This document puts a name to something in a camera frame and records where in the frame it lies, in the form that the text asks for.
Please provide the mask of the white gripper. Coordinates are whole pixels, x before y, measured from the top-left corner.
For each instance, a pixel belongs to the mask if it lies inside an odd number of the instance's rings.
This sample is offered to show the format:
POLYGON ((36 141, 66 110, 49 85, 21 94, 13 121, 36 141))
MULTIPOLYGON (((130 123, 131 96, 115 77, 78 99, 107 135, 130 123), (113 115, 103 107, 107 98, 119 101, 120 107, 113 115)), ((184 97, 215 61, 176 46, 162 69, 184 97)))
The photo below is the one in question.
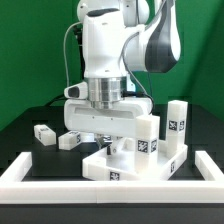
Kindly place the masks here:
MULTIPOLYGON (((110 109, 96 109, 87 99, 86 82, 67 87, 64 95, 67 98, 64 104, 66 128, 96 134, 95 141, 100 149, 106 145, 102 135, 135 138, 137 118, 149 115, 153 109, 152 99, 139 92, 134 93, 133 97, 114 102, 110 109)), ((124 144, 124 138, 113 139, 107 147, 107 155, 116 155, 124 144)))

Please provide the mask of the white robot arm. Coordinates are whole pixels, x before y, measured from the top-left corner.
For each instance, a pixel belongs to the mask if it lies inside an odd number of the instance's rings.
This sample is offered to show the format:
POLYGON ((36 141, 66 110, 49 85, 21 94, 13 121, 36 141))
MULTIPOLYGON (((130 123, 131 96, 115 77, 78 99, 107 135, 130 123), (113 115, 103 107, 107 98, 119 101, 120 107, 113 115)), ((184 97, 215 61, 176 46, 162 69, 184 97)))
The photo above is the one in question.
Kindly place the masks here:
POLYGON ((176 0, 80 0, 84 78, 64 90, 69 130, 135 138, 137 118, 152 113, 147 93, 130 89, 135 71, 166 73, 180 58, 176 0))

